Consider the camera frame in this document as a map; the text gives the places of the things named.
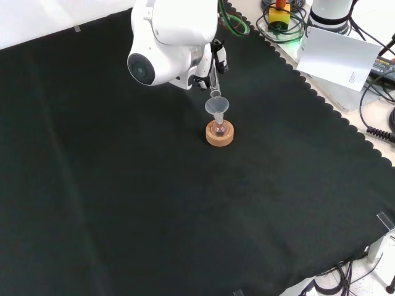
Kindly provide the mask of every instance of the wall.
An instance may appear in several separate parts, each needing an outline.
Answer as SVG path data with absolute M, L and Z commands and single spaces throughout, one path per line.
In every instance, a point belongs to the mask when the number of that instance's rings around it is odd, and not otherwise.
M 133 7 L 135 0 L 0 0 L 0 49 Z

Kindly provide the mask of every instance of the green cable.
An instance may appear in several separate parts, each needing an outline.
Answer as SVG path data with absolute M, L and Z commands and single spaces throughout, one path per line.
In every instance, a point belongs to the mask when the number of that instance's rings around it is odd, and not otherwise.
M 235 36 L 240 36 L 239 33 L 236 32 L 236 31 L 231 27 L 231 25 L 229 24 L 229 20 L 228 20 L 228 18 L 227 18 L 227 14 L 225 13 L 225 9 L 224 9 L 224 7 L 222 6 L 222 4 L 223 4 L 223 3 L 222 3 L 222 0 L 218 0 L 218 3 L 219 3 L 220 11 L 221 11 L 221 14 L 222 14 L 222 19 L 223 19 L 223 21 L 225 22 L 225 24 L 227 25 L 229 31 L 231 31 L 231 33 L 234 34 Z
M 228 14 L 226 13 L 225 6 L 223 5 L 223 0 L 218 0 L 218 2 L 219 2 L 221 14 L 222 14 L 222 19 L 223 19 L 223 21 L 225 22 L 225 25 L 226 25 L 226 26 L 228 27 L 228 29 L 231 31 L 231 33 L 233 33 L 234 35 L 236 35 L 236 36 L 238 36 L 238 37 L 243 37 L 243 36 L 248 35 L 249 32 L 250 32 L 249 26 L 248 26 L 242 19 L 238 18 L 237 16 L 235 16 L 235 15 L 228 15 Z M 243 27 L 244 27 L 244 33 L 238 32 L 238 31 L 232 26 L 232 24 L 230 23 L 230 21 L 229 21 L 228 18 L 233 19 L 233 20 L 236 20 L 237 22 L 239 22 L 240 24 L 242 24 Z
M 241 23 L 244 27 L 244 34 L 248 34 L 249 33 L 249 26 L 247 26 L 246 23 L 244 23 L 243 20 L 241 20 L 240 18 L 238 18 L 235 15 L 229 14 L 228 17 L 232 20 L 236 20 L 237 22 Z

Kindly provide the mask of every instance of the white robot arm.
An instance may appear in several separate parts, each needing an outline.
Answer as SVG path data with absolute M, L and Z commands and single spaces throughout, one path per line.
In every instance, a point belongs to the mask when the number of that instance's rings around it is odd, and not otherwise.
M 170 82 L 190 89 L 195 80 L 208 88 L 213 62 L 219 73 L 227 71 L 225 48 L 213 41 L 217 24 L 217 0 L 137 0 L 130 73 L 145 85 Z

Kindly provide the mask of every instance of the paper sheet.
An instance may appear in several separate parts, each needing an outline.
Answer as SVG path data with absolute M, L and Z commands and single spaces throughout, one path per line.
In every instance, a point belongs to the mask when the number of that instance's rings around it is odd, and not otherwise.
M 381 47 L 314 27 L 307 34 L 297 70 L 360 91 Z

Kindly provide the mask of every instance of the white cylindrical device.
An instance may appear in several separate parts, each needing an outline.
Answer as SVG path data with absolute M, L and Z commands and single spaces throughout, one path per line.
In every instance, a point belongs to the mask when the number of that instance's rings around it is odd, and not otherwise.
M 314 0 L 307 26 L 346 34 L 353 0 Z

